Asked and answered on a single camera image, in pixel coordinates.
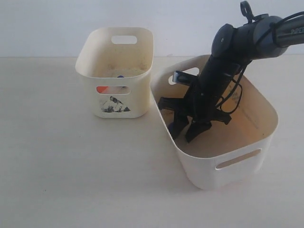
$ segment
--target storage bin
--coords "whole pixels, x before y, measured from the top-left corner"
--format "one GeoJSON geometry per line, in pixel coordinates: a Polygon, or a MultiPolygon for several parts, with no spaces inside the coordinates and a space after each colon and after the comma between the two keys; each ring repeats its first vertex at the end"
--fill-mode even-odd
{"type": "Polygon", "coordinates": [[[85,42],[76,61],[93,114],[136,118],[150,102],[153,34],[145,28],[100,28],[85,42]]]}
{"type": "MultiPolygon", "coordinates": [[[[151,81],[155,104],[162,96],[184,97],[189,87],[172,83],[173,72],[189,73],[194,68],[201,72],[208,58],[209,55],[195,57],[156,74],[151,81]]],[[[210,130],[190,143],[184,138],[187,127],[176,140],[170,136],[187,177],[198,188],[212,190],[241,180],[258,171],[264,161],[278,125],[278,115],[245,75],[240,83],[243,86],[242,99],[228,125],[212,122],[210,130]]],[[[224,97],[233,86],[232,82],[224,97]]],[[[235,107],[239,92],[237,89],[223,105],[224,111],[235,107]]],[[[161,110],[159,114],[167,129],[167,125],[173,122],[173,111],[161,110]]]]}

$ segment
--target bin label sticker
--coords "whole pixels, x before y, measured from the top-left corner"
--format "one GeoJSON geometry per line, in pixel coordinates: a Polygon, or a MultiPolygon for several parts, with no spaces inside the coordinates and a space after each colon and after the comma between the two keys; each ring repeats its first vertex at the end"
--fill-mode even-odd
{"type": "Polygon", "coordinates": [[[122,113],[130,111],[126,105],[113,96],[110,96],[108,100],[102,100],[100,102],[100,107],[104,113],[122,113]]]}

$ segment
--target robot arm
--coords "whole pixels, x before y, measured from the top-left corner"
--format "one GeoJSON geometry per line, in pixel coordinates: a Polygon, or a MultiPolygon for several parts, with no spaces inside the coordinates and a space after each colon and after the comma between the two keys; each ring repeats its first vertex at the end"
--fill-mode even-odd
{"type": "Polygon", "coordinates": [[[248,64],[256,59],[278,57],[290,45],[304,43],[304,12],[285,19],[262,14],[253,16],[247,1],[240,4],[241,12],[248,23],[234,28],[230,24],[222,26],[212,43],[211,55],[198,76],[176,71],[173,81],[189,86],[183,98],[159,100],[159,109],[174,111],[174,121],[168,128],[173,139],[189,124],[185,138],[191,142],[202,132],[212,127],[211,121],[229,124],[231,114],[221,110],[234,93],[248,64]],[[230,82],[235,86],[226,98],[222,95],[230,82]]]}

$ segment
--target small white bin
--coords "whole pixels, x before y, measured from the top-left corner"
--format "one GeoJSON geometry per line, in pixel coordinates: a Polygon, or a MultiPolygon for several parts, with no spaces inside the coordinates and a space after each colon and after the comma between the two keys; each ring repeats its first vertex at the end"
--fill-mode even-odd
{"type": "Polygon", "coordinates": [[[89,35],[75,68],[93,114],[136,118],[148,111],[153,51],[153,34],[145,28],[100,28],[89,35]]]}
{"type": "MultiPolygon", "coordinates": [[[[182,98],[188,87],[169,83],[176,70],[203,69],[209,55],[199,56],[162,70],[151,81],[156,105],[160,97],[182,98]]],[[[271,139],[278,125],[278,115],[272,105],[246,79],[239,108],[231,115],[228,125],[212,122],[212,128],[192,142],[187,143],[185,131],[174,141],[179,160],[189,180],[198,188],[212,190],[228,183],[241,180],[258,171],[263,163],[271,139]]],[[[230,84],[225,94],[230,92],[230,84]]],[[[232,110],[238,101],[240,90],[223,106],[224,111],[232,110]]],[[[173,112],[159,112],[164,127],[173,122],[173,112]]]]}

